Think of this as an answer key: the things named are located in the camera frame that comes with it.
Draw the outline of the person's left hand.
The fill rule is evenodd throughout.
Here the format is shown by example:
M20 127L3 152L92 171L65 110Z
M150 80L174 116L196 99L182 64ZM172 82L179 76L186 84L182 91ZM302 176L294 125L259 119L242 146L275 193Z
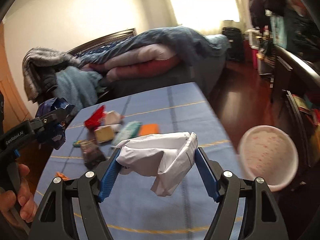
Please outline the person's left hand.
M24 164L19 164L18 169L21 176L19 192L14 193L9 190L1 193L1 213L9 223L15 226L18 226L18 221L13 216L11 209L14 208L16 203L21 206L20 217L26 223L30 223L34 220L37 211L34 195L31 193L29 184L26 180L26 176L30 172L29 167Z

